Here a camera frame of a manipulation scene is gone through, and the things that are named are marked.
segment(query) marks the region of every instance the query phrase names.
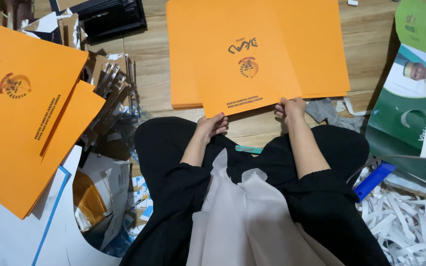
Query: black pants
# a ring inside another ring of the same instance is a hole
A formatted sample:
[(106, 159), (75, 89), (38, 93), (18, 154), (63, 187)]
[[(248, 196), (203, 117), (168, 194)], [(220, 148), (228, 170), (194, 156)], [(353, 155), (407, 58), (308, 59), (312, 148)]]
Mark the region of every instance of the black pants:
[[(312, 128), (318, 147), (331, 170), (307, 175), (299, 181), (287, 134), (269, 142), (257, 157), (235, 151), (237, 145), (235, 142), (226, 136), (217, 135), (206, 147), (201, 169), (200, 167), (187, 169), (188, 165), (185, 164), (182, 170), (178, 170), (180, 160), (195, 129), (196, 123), (178, 117), (154, 118), (137, 129), (134, 143), (141, 173), (154, 202), (153, 216), (156, 211), (158, 214), (154, 218), (151, 216), (126, 253), (121, 265), (185, 264), (191, 233), (191, 214), (201, 208), (208, 183), (196, 179), (206, 180), (206, 176), (209, 177), (212, 162), (224, 148), (228, 152), (227, 173), (233, 183), (239, 183), (241, 174), (246, 170), (259, 168), (265, 172), (267, 183), (279, 189), (286, 198), (293, 220), (302, 223), (307, 233), (343, 263), (387, 265), (387, 259), (380, 246), (354, 206), (356, 196), (351, 187), (358, 176), (352, 178), (348, 184), (345, 183), (368, 158), (369, 144), (363, 136), (332, 125)], [(174, 172), (179, 171), (182, 174), (175, 177)], [(173, 183), (172, 179), (176, 178), (180, 181)], [(185, 184), (179, 184), (183, 180), (186, 180)], [(188, 187), (184, 190), (184, 194), (190, 193), (194, 196), (182, 202), (177, 200), (177, 196), (171, 194), (171, 188), (178, 189), (181, 186)], [(170, 231), (176, 231), (175, 235), (170, 235)], [(178, 243), (160, 244), (164, 241)], [(159, 249), (157, 254), (171, 253), (171, 255), (162, 257), (161, 260), (158, 257), (145, 256), (145, 253), (149, 252), (145, 245), (155, 245)]]

